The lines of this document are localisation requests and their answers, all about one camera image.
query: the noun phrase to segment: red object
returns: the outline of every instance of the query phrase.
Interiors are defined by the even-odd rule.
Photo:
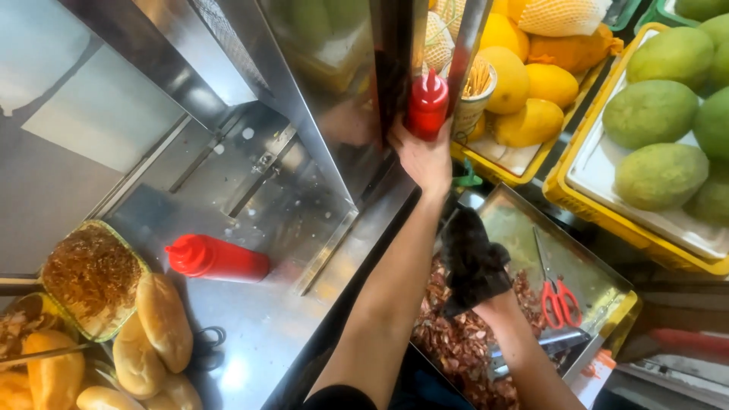
[[[424,141],[435,141],[448,110],[448,83],[430,69],[413,81],[408,102],[408,120],[405,126],[414,136]]]
[[[547,318],[547,323],[555,329],[562,329],[565,322],[567,325],[579,327],[582,324],[582,312],[580,312],[580,305],[577,304],[577,298],[572,295],[561,279],[557,279],[556,289],[557,293],[555,293],[555,283],[552,279],[545,280],[542,288],[542,314]],[[572,303],[572,307],[567,303],[567,299]],[[577,312],[576,320],[572,320],[573,310]]]
[[[189,277],[255,283],[268,274],[268,256],[207,235],[182,235],[165,252]]]

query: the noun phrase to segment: yellow plastic crate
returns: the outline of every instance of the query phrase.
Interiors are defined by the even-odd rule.
[[[572,119],[572,116],[577,111],[577,108],[580,107],[582,101],[587,96],[588,91],[590,91],[590,88],[592,88],[592,86],[595,84],[595,81],[597,81],[597,77],[600,75],[602,69],[605,67],[606,61],[607,58],[597,66],[594,66],[592,69],[590,69],[590,71],[588,71],[588,73],[585,75],[585,78],[580,83],[580,92],[577,94],[577,98],[574,100],[574,103],[572,103],[569,110],[564,113],[564,122],[562,123],[563,130],[564,127],[566,127],[569,121]],[[451,142],[451,157],[458,160],[461,164],[464,163],[465,158],[468,158],[468,161],[470,161],[473,165],[474,172],[479,177],[487,179],[494,185],[498,185],[500,182],[503,182],[504,184],[514,188],[519,185],[524,185],[531,181],[532,178],[534,178],[534,175],[537,173],[537,170],[539,170],[539,167],[542,166],[542,163],[545,162],[547,154],[549,154],[549,152],[552,150],[552,147],[557,142],[558,138],[559,136],[556,136],[555,138],[545,142],[544,144],[542,144],[541,147],[539,147],[537,154],[534,156],[534,158],[532,158],[529,166],[526,167],[526,170],[523,174],[521,174],[520,177],[502,168],[501,166],[499,166],[499,164],[493,163],[490,160],[482,157],[478,153],[471,151],[471,149],[461,144],[460,142]]]
[[[565,180],[569,167],[585,142],[585,138],[587,138],[590,129],[597,120],[602,107],[607,103],[612,89],[620,80],[620,75],[625,71],[628,61],[635,52],[637,45],[640,44],[641,39],[650,29],[663,31],[667,28],[668,26],[660,23],[646,24],[641,28],[631,45],[623,51],[620,63],[612,67],[608,80],[603,84],[593,104],[585,113],[585,119],[577,127],[572,140],[567,144],[566,149],[559,158],[559,162],[547,176],[542,186],[542,192],[550,202],[623,238],[666,268],[726,275],[729,274],[729,257],[722,260],[700,258],[577,192],[569,187]]]

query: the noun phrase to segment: bread roll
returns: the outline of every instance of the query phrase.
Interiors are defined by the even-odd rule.
[[[147,339],[137,313],[122,326],[112,352],[119,383],[129,394],[144,400],[160,391],[167,371]]]
[[[155,397],[144,401],[147,410],[203,410],[203,402],[184,374],[169,374]]]
[[[80,410],[144,410],[124,393],[101,386],[84,390],[76,400]]]
[[[27,374],[0,372],[0,410],[33,410],[31,382]]]
[[[187,367],[192,355],[192,331],[177,289],[165,275],[141,278],[137,285],[137,312],[149,342],[172,373]]]
[[[65,333],[41,330],[26,338],[23,354],[76,345]],[[69,410],[79,395],[84,366],[84,355],[80,352],[29,361],[28,379],[35,410]]]

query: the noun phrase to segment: plastic crate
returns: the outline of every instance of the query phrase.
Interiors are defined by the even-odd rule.
[[[635,33],[648,23],[661,23],[668,27],[696,27],[700,23],[696,20],[689,20],[678,15],[672,15],[666,11],[666,0],[653,0],[648,10],[640,17],[635,27]]]
[[[655,233],[631,222],[611,209],[577,192],[566,183],[566,174],[572,165],[582,143],[597,120],[602,107],[610,97],[610,91],[620,80],[620,74],[640,44],[645,33],[652,29],[666,30],[668,26],[659,23],[648,23],[641,28],[638,36],[623,52],[621,61],[612,67],[608,80],[602,85],[597,97],[567,144],[559,161],[547,175],[542,192],[546,199],[564,208],[578,217],[595,223],[628,243],[645,252],[655,262],[666,268],[690,272],[708,272],[714,275],[729,274],[729,257],[721,260],[705,260],[659,237]]]
[[[625,27],[628,26],[628,23],[638,9],[640,2],[641,0],[627,0],[623,5],[623,9],[620,10],[620,14],[617,16],[617,18],[612,18],[613,14],[611,9],[620,3],[620,0],[615,0],[612,3],[613,5],[610,7],[610,9],[607,10],[607,15],[603,19],[603,23],[607,24],[607,26],[610,27],[610,31],[615,32],[623,30]]]
[[[610,57],[605,58],[600,64],[591,68],[585,75],[585,78],[582,79],[582,82],[580,83],[580,92],[577,94],[577,98],[574,100],[574,103],[572,103],[570,108],[564,113],[564,122],[562,123],[563,130],[564,127],[567,126],[569,121],[572,119],[574,113],[580,107],[581,103],[585,100],[585,97],[587,96],[592,86],[595,84],[595,81],[597,81],[598,76],[602,72],[602,69],[605,67],[605,63],[609,59]],[[512,174],[508,170],[502,168],[499,164],[493,163],[490,160],[482,157],[477,152],[472,151],[470,148],[466,147],[460,142],[451,142],[451,157],[458,160],[461,165],[464,163],[464,159],[468,158],[470,163],[473,165],[473,170],[479,177],[487,179],[494,185],[498,185],[500,182],[503,182],[509,187],[514,188],[519,185],[524,185],[531,181],[532,178],[534,178],[534,175],[539,170],[539,167],[542,166],[542,164],[545,162],[547,155],[552,150],[552,147],[557,142],[557,139],[559,139],[559,136],[552,138],[551,140],[542,144],[541,147],[539,147],[537,154],[534,155],[534,158],[532,158],[531,162],[526,167],[526,170],[523,174],[521,174],[521,176]]]

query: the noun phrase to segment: knife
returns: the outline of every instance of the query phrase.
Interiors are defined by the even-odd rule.
[[[14,357],[6,357],[0,359],[0,369],[10,368],[17,365],[25,364],[31,360],[47,359],[49,357],[67,355],[69,353],[79,352],[88,347],[92,347],[96,343],[84,343],[74,347],[62,347],[60,349],[45,350],[43,352],[28,353]]]

